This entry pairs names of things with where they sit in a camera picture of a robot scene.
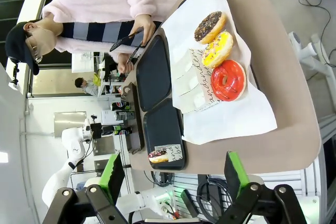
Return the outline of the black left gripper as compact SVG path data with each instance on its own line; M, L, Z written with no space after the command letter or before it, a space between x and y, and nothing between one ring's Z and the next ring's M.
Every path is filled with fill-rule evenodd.
M90 124L91 135L93 139L99 139L102 136L102 125L101 123Z

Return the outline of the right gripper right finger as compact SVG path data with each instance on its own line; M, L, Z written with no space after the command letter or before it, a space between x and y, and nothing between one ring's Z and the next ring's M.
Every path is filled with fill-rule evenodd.
M266 223L306 223L293 188L280 184L270 189L251 182L236 152L228 151L224 166L232 203L224 212L224 223L247 223L262 216Z

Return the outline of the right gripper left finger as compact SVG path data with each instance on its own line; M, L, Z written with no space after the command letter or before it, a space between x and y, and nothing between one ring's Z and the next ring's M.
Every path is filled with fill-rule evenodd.
M98 184L78 191L57 186L43 223L84 223L89 217L98 223L126 223L116 207L123 180L120 154L112 154Z

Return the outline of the person's right hand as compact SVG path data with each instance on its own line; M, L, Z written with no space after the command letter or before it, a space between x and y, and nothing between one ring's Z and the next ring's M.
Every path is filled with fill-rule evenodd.
M134 69L134 64L131 62L130 54L118 54L118 72L122 74L130 73Z

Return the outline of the person's left hand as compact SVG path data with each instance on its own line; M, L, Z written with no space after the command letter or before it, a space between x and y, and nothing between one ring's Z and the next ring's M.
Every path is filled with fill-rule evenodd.
M152 17L148 14L137 15L134 20L134 24L132 30L130 31L130 35L135 34L138 30L143 30L143 39L142 45L145 46L150 38L153 36L155 32L155 23L152 20Z

